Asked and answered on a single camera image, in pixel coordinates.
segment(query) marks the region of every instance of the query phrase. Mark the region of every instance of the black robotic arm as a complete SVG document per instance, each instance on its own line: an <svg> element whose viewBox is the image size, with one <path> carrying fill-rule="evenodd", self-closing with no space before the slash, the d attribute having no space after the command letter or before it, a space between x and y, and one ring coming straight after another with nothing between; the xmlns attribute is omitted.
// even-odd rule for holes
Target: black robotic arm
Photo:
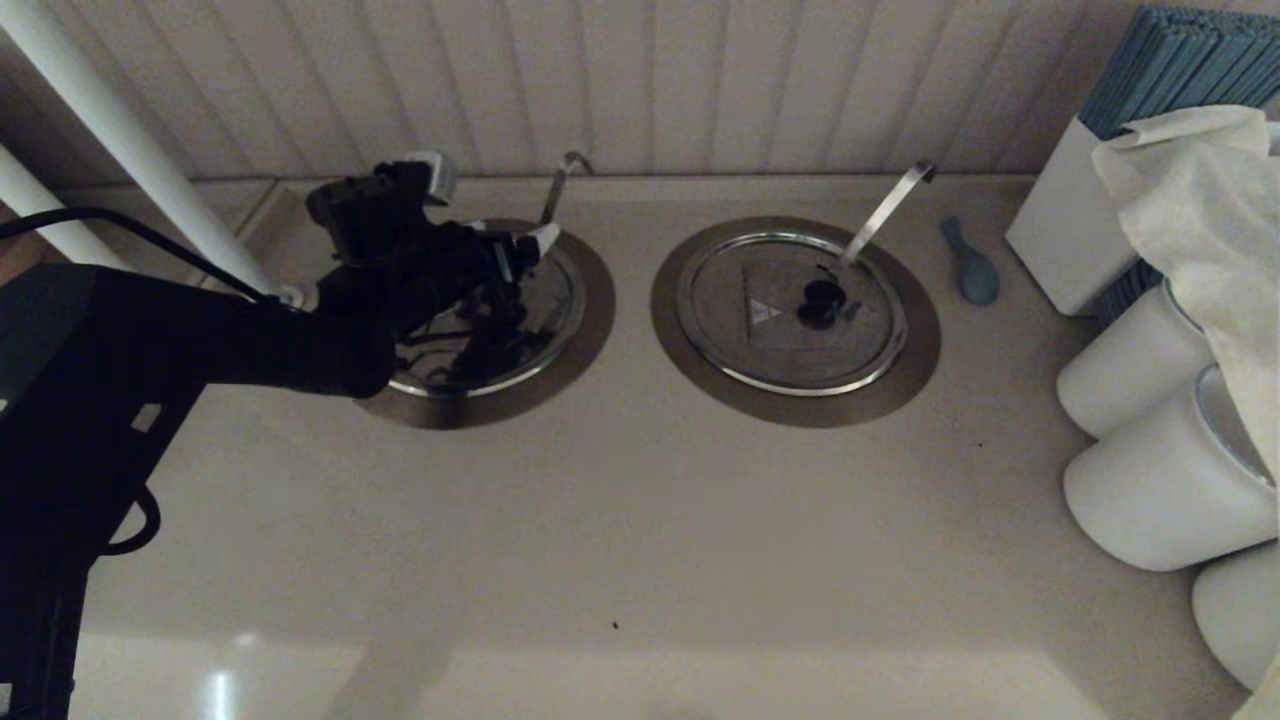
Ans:
<svg viewBox="0 0 1280 720"><path fill-rule="evenodd" d="M390 379L397 342L463 296L479 295L494 323L520 316L518 281L539 261L538 241L428 220L442 169L384 164L307 197L340 260L317 282L312 313L106 210L0 225L4 238L68 219L116 222L241 292L65 264L0 288L0 717L67 716L88 570L155 536L146 480L206 384L369 397ZM110 544L134 503L146 528Z"/></svg>

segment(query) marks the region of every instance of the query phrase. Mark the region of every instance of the white wall panel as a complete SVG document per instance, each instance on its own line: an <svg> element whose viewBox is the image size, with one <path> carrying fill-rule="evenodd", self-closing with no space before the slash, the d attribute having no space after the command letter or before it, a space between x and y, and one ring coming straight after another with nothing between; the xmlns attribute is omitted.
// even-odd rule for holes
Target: white wall panel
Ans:
<svg viewBox="0 0 1280 720"><path fill-rule="evenodd" d="M890 167L909 168L920 158L942 160L978 97L1020 4L1021 0L961 0L952 9L915 102L893 142Z"/></svg>
<svg viewBox="0 0 1280 720"><path fill-rule="evenodd" d="M142 0L142 5L253 173L312 172L209 0Z"/></svg>
<svg viewBox="0 0 1280 720"><path fill-rule="evenodd" d="M1025 0L940 167L991 168L1018 132L1084 14L1087 0Z"/></svg>
<svg viewBox="0 0 1280 720"><path fill-rule="evenodd" d="M182 63L169 38L136 0L74 0L174 140L201 172L215 177L252 174L248 159Z"/></svg>
<svg viewBox="0 0 1280 720"><path fill-rule="evenodd" d="M285 8L367 167L417 145L360 3L287 0Z"/></svg>
<svg viewBox="0 0 1280 720"><path fill-rule="evenodd" d="M653 0L581 0L595 169L653 168Z"/></svg>
<svg viewBox="0 0 1280 720"><path fill-rule="evenodd" d="M312 170L321 176L365 170L356 141L334 108L335 99L284 6L215 0L214 9Z"/></svg>
<svg viewBox="0 0 1280 720"><path fill-rule="evenodd" d="M874 9L872 3L805 0L769 138L769 172L803 173L824 165Z"/></svg>
<svg viewBox="0 0 1280 720"><path fill-rule="evenodd" d="M461 172L479 173L471 123L435 14L422 0L372 0L365 5L378 46L421 149L439 147Z"/></svg>
<svg viewBox="0 0 1280 720"><path fill-rule="evenodd" d="M195 178L420 147L472 176L570 149L612 174L1036 172L1138 1L49 0ZM46 182L127 179L3 35L0 90L23 102L0 141Z"/></svg>
<svg viewBox="0 0 1280 720"><path fill-rule="evenodd" d="M591 145L582 18L577 0L507 0L535 172L550 172L566 150Z"/></svg>
<svg viewBox="0 0 1280 720"><path fill-rule="evenodd" d="M431 8L457 78L462 110L475 135L480 170L516 176L532 172L529 109L511 42L511 18L502 0L435 0Z"/></svg>
<svg viewBox="0 0 1280 720"><path fill-rule="evenodd" d="M712 146L721 172L749 173L768 161L799 17L800 0L730 3Z"/></svg>
<svg viewBox="0 0 1280 720"><path fill-rule="evenodd" d="M727 0L655 0L654 172L712 167L727 24Z"/></svg>
<svg viewBox="0 0 1280 720"><path fill-rule="evenodd" d="M950 6L951 3L940 0L883 0L876 6L826 169L846 173L884 169ZM941 126L936 129L947 131Z"/></svg>

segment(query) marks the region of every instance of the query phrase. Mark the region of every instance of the white cloth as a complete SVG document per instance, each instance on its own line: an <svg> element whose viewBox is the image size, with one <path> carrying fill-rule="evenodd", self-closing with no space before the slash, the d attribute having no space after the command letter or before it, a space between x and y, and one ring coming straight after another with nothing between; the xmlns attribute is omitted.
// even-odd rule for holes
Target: white cloth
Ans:
<svg viewBox="0 0 1280 720"><path fill-rule="evenodd" d="M1266 117L1221 105L1125 127L1134 132L1094 149L1093 167L1134 250L1204 329L1249 437L1280 479L1280 158L1267 156ZM1277 711L1280 660L1236 719Z"/></svg>

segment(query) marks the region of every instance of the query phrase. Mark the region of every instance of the black cable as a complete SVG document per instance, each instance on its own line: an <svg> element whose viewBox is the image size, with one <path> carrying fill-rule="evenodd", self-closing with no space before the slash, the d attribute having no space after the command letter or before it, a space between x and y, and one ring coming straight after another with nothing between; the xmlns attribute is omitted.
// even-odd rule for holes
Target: black cable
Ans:
<svg viewBox="0 0 1280 720"><path fill-rule="evenodd" d="M35 215L27 215L26 218L18 218L17 220L0 225L0 240L70 220L106 220L108 223L116 224L151 245L155 245L160 250L164 250L169 255L178 258L188 265L223 281L255 302L268 302L271 300L269 296L253 290L253 287L244 281L178 245L173 240L161 234L159 231L152 229L151 227L134 220L128 215L116 213L115 210L108 210L106 208L63 208L59 210L36 213Z"/></svg>
<svg viewBox="0 0 1280 720"><path fill-rule="evenodd" d="M133 533L133 536L127 539L109 543L99 552L99 555L128 555L134 550L141 550L160 532L160 503L156 502L156 496L151 495L151 489L143 486L136 502L138 503L138 510L142 511L142 516L145 518L142 529Z"/></svg>

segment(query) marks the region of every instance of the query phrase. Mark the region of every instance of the beige countertop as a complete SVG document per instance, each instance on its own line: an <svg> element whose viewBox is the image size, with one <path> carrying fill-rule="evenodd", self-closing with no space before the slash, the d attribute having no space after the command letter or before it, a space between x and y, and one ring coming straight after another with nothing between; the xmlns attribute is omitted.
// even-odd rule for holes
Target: beige countertop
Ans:
<svg viewBox="0 0 1280 720"><path fill-rule="evenodd" d="M1002 240L1027 178L942 177L877 236L942 325L886 418L768 424L658 345L650 284L686 237L856 225L895 179L575 178L558 219L613 273L616 323L512 420L428 432L209 388L151 482L160 537L91 575L73 716L1226 716L1244 691L1196 632L1192 574L1112 560L1062 500L1089 439L1053 378L1092 328ZM535 218L545 184L466 181L451 213ZM333 264L306 187L250 223L284 282ZM955 288L952 213L1001 272L991 307Z"/></svg>

